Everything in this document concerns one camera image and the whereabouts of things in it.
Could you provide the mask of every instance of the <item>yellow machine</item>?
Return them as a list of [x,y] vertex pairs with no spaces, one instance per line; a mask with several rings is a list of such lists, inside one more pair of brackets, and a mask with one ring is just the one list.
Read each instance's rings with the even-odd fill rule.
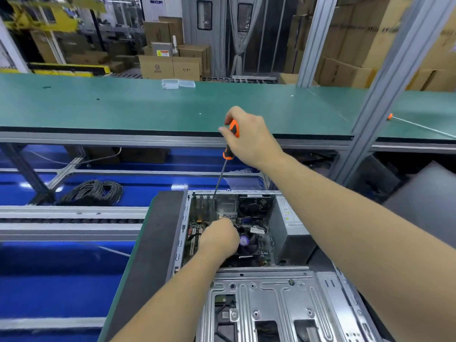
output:
[[34,29],[41,31],[77,31],[78,20],[71,11],[87,8],[106,13],[105,5],[98,0],[66,0],[66,2],[43,2],[38,0],[8,0],[14,10],[13,20],[5,21],[8,29]]

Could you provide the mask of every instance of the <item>orange screwdriver handle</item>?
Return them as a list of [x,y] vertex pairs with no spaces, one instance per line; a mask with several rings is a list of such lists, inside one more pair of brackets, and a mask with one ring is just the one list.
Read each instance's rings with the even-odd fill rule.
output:
[[[239,124],[236,120],[231,121],[229,130],[236,136],[236,138],[239,138]],[[231,151],[228,145],[223,152],[223,158],[225,158],[225,160],[232,160],[234,158],[234,153]]]

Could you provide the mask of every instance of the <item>finger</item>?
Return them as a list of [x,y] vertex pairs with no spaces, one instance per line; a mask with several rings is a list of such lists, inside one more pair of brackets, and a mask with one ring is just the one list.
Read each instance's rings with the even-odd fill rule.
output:
[[243,120],[247,113],[240,107],[234,106],[228,110],[228,113],[225,116],[225,125],[229,125],[233,119],[237,121]]
[[219,132],[222,134],[222,136],[225,138],[227,141],[227,144],[230,146],[230,148],[233,148],[234,142],[236,141],[236,136],[226,127],[220,127]]

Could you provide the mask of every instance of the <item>black pole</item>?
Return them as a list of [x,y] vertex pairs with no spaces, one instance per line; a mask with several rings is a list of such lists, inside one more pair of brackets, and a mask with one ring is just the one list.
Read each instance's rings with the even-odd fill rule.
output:
[[100,27],[98,26],[98,20],[95,16],[95,12],[93,9],[90,10],[90,14],[92,15],[92,20],[94,21],[95,31],[97,32],[98,40],[100,41],[101,51],[106,51],[105,44],[103,43],[103,38],[101,37]]

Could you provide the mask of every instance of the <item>screwdriver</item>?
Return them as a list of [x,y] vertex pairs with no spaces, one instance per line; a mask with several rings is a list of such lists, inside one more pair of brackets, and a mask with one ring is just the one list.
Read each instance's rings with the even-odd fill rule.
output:
[[[236,138],[239,138],[239,125],[236,120],[231,121],[231,123],[229,125],[229,130],[231,131],[231,133],[233,133],[236,136]],[[234,153],[231,151],[228,144],[227,144],[225,151],[223,152],[223,158],[225,158],[225,163],[223,164],[222,172],[220,173],[220,176],[218,177],[217,185],[215,186],[214,196],[212,197],[212,201],[211,201],[211,207],[214,206],[215,194],[217,193],[217,189],[219,188],[220,180],[222,179],[223,172],[225,171],[225,167],[227,166],[227,162],[228,162],[228,160],[232,160],[234,158]]]

